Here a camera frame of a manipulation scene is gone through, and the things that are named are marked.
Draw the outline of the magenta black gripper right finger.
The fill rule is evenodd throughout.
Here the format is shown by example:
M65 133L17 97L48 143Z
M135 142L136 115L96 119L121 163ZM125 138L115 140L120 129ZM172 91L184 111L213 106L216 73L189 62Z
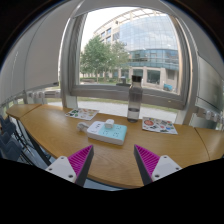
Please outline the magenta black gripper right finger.
M168 155L158 156L139 145L134 145L134 156L144 185L181 170Z

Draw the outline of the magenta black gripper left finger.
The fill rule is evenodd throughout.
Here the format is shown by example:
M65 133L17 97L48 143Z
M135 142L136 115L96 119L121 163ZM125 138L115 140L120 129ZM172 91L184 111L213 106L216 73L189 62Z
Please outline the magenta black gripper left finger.
M94 147L87 146L69 157L58 157L46 171L65 180L83 186L94 156Z

